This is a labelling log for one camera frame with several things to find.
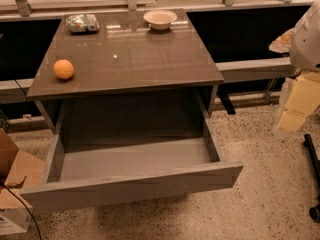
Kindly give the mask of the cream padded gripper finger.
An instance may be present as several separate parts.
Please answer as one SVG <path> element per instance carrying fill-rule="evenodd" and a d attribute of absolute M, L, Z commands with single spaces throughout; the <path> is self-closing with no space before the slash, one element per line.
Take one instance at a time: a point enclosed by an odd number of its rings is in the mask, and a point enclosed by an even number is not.
<path fill-rule="evenodd" d="M 283 105 L 277 128 L 291 133 L 298 131 L 320 106 L 320 74 L 316 72 L 288 80 L 289 95 Z"/>

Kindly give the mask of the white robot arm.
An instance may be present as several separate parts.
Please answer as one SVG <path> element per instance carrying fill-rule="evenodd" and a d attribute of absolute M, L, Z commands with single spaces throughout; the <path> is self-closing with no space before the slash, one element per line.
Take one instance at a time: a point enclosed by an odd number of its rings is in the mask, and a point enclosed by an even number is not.
<path fill-rule="evenodd" d="M 282 87 L 282 112 L 277 128 L 296 132 L 320 106 L 320 2 L 315 1 L 296 25 L 269 45 L 276 53 L 289 53 L 291 64 L 302 71 Z"/>

